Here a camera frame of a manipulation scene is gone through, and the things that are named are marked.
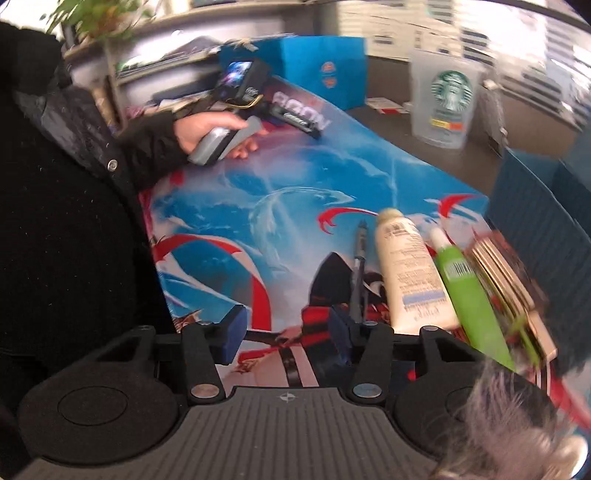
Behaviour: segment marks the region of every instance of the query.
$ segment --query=starbucks cup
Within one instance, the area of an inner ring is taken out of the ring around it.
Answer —
[[[484,65],[422,50],[413,50],[410,62],[413,135],[437,147],[463,148]]]

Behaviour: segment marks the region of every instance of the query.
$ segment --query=green tube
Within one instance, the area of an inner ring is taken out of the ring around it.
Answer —
[[[470,344],[515,371],[488,296],[461,250],[451,244],[440,228],[431,230],[431,241],[437,252],[435,264]]]

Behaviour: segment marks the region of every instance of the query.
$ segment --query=blue box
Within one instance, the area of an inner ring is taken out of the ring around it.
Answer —
[[[284,78],[341,110],[365,104],[367,59],[365,41],[357,37],[266,38],[252,43],[257,50],[224,45],[220,63],[259,58],[273,75]]]
[[[506,150],[486,212],[548,296],[559,374],[591,355],[591,191],[577,150],[564,161]]]

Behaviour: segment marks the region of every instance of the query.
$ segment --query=small paper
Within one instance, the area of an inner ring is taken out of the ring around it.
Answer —
[[[365,103],[380,113],[408,113],[402,105],[383,97],[368,98]]]

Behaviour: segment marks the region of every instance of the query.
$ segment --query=phone screen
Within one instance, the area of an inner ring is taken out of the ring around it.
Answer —
[[[228,65],[228,69],[226,70],[225,76],[220,81],[220,85],[225,85],[227,87],[240,86],[251,65],[251,61],[233,61]]]

